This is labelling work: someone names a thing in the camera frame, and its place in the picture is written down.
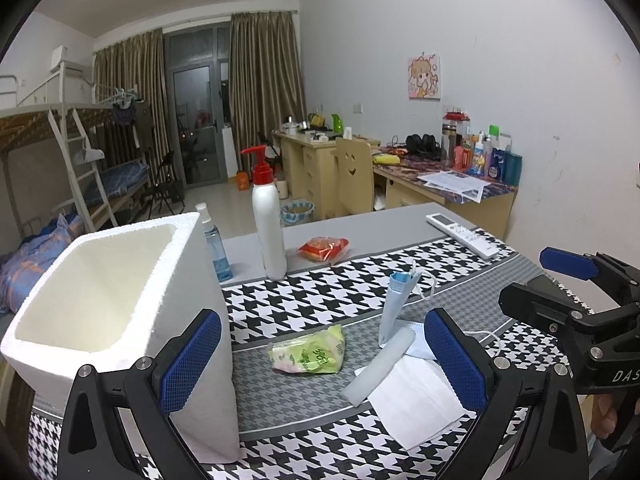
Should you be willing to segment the person's right hand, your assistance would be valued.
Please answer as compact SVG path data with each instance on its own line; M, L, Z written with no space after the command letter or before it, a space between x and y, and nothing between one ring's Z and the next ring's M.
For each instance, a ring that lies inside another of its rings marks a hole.
M600 440L608 438L615 430L617 411L612 394L597 394L593 397L590 427Z

